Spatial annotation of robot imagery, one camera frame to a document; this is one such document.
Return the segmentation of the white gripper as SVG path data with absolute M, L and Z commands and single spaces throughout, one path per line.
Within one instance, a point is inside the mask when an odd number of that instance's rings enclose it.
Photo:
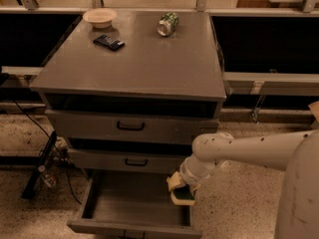
M 212 171 L 219 165 L 218 159 L 203 161 L 194 154 L 187 157 L 172 176 L 166 179 L 170 199 L 174 205 L 192 206 L 195 203 L 195 193 L 204 179 L 210 177 Z

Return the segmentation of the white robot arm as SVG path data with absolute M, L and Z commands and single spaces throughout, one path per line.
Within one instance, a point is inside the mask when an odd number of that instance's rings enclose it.
M 172 202 L 193 205 L 194 192 L 220 161 L 238 161 L 285 172 L 274 239 L 319 239 L 319 130 L 235 138 L 205 133 L 167 182 Z

